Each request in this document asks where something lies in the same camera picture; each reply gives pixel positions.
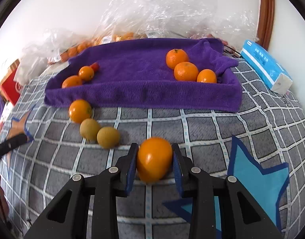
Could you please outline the large orange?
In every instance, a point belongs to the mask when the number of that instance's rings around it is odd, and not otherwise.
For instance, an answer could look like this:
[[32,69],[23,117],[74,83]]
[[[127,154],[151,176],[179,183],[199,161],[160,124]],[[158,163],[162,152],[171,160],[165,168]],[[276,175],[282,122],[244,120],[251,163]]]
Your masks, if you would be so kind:
[[82,84],[83,81],[78,75],[72,75],[64,80],[61,88],[75,87],[75,86],[80,86]]

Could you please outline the smooth oval orange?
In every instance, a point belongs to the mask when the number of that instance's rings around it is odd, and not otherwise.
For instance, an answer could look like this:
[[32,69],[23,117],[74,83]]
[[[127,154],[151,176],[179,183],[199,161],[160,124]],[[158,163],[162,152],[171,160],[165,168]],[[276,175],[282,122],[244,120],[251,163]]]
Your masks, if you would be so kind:
[[163,178],[173,159],[171,144],[160,137],[143,141],[137,154],[137,173],[144,183],[155,183]]

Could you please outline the small red apple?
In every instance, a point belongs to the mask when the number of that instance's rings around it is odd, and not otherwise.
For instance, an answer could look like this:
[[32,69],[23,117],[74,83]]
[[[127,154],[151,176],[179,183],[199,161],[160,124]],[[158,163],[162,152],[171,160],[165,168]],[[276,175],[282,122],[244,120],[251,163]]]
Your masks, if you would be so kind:
[[93,69],[93,71],[95,73],[99,71],[99,64],[98,64],[98,62],[94,62],[93,64],[90,65],[90,67]]

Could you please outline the small mandarin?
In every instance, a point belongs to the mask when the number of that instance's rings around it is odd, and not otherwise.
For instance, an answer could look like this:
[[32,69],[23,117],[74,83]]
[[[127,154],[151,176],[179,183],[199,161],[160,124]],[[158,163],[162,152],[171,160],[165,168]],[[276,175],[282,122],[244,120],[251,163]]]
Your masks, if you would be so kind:
[[197,76],[197,82],[199,83],[216,83],[217,76],[214,71],[210,69],[204,69],[199,72]]

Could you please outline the mandarin with stem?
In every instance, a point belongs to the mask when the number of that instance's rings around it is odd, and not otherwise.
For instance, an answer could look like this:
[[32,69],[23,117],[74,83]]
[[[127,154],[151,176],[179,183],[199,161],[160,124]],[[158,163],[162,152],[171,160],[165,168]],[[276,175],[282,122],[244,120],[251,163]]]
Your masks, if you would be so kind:
[[183,49],[172,49],[166,55],[166,65],[172,70],[182,62],[188,62],[189,56]]

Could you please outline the red paper gift bag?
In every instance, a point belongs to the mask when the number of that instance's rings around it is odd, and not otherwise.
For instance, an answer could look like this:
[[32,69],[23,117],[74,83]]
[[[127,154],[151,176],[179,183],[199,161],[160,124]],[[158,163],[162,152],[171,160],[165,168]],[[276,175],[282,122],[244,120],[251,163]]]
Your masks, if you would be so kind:
[[17,103],[23,88],[18,82],[14,81],[16,71],[14,70],[1,84],[1,92],[13,106]]

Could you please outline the grey checkered blanket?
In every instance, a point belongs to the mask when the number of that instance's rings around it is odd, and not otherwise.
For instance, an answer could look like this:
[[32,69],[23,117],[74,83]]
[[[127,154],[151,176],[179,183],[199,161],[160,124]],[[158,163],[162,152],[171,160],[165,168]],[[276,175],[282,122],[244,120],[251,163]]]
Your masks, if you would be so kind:
[[236,136],[263,168],[288,163],[289,185],[279,202],[280,226],[284,238],[295,238],[305,225],[305,115],[292,92],[283,97],[270,92],[245,61],[233,73],[243,90],[237,113],[94,109],[94,119],[120,132],[120,145],[109,150],[84,140],[67,109],[43,102],[48,75],[33,79],[23,88],[9,117],[19,119],[28,113],[26,127],[34,139],[0,161],[1,185],[17,235],[27,232],[72,175],[101,173],[115,165],[133,142],[141,144],[159,136],[177,143],[196,166],[223,178]]

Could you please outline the yellow-green fruit right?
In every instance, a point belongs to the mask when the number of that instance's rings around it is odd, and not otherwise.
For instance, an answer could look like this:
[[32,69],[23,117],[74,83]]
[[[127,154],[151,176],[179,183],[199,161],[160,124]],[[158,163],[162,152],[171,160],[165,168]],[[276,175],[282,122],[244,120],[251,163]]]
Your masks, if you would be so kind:
[[102,127],[97,133],[97,143],[105,148],[115,147],[120,142],[120,133],[113,127]]

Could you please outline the yellow-green fruit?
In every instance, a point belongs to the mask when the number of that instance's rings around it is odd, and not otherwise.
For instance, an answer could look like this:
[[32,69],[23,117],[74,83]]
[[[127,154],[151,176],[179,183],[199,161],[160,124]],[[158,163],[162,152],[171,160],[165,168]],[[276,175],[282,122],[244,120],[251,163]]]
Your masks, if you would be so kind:
[[115,147],[120,142],[120,133],[113,127],[102,127],[97,133],[97,143],[105,148]]
[[86,140],[96,141],[100,129],[101,125],[96,120],[88,118],[80,124],[80,135]]

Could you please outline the yellow-green fruit left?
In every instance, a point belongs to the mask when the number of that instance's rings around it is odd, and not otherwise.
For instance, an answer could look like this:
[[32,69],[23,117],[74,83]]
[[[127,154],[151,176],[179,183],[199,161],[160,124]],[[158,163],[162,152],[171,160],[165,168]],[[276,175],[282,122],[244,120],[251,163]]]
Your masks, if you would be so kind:
[[96,120],[88,118],[80,124],[80,135],[86,140],[96,141],[100,129],[101,125]]

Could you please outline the white plastic shopping bag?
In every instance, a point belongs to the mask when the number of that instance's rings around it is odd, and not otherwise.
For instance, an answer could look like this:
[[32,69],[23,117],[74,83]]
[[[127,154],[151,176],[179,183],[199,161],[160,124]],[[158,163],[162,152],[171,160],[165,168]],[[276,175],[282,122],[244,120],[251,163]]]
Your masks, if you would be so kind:
[[25,55],[17,67],[13,81],[24,86],[48,67],[48,59],[35,54]]

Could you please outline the clear bag of mandarins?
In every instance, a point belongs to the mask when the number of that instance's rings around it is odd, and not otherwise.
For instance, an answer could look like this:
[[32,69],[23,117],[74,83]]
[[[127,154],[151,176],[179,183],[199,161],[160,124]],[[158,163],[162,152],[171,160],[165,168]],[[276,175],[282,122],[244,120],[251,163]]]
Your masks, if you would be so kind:
[[22,62],[24,59],[47,58],[56,63],[60,61],[62,53],[80,44],[87,48],[92,46],[92,37],[63,28],[49,29],[41,34],[40,39],[23,50],[19,60]]

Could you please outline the blue tissue pack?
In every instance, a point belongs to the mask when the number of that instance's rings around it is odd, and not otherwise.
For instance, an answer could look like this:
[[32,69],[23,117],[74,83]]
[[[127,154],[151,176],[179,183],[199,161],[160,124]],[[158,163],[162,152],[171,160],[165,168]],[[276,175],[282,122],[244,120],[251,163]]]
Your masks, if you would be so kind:
[[288,72],[256,42],[245,40],[241,55],[272,92],[283,96],[292,86]]

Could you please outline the purple towel tray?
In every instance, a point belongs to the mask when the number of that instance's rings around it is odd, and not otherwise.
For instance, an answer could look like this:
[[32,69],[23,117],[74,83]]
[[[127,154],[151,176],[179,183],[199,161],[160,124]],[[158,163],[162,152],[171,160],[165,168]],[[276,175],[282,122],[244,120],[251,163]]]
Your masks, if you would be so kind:
[[[166,65],[172,49],[183,49],[199,70],[210,69],[217,83],[177,81]],[[99,107],[206,109],[236,113],[242,88],[232,72],[238,61],[223,54],[215,38],[146,38],[87,48],[69,60],[67,68],[51,78],[45,88],[45,103],[68,107],[77,99]],[[61,88],[64,80],[78,75],[83,66],[98,62],[99,71],[80,86]]]

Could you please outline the clear bag of oranges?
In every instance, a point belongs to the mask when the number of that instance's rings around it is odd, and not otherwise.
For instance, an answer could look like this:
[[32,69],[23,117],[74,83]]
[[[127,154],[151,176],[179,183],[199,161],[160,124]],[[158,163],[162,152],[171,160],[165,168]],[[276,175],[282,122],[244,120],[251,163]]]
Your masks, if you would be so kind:
[[164,0],[111,0],[93,35],[93,44],[164,38]]

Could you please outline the crumpled clear plastic bag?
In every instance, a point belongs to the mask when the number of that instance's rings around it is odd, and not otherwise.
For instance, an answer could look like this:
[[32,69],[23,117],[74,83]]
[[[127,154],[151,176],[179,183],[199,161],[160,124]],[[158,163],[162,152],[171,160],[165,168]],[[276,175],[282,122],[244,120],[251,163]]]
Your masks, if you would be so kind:
[[241,49],[245,40],[258,41],[251,11],[217,16],[218,0],[155,0],[151,25],[171,38],[219,38]]

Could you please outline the brown wooden door frame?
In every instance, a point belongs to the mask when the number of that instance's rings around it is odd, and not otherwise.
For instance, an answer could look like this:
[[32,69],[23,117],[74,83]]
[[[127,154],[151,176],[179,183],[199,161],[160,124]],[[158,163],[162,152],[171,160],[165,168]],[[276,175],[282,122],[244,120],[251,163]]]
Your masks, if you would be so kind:
[[268,50],[274,25],[275,0],[260,0],[257,43]]

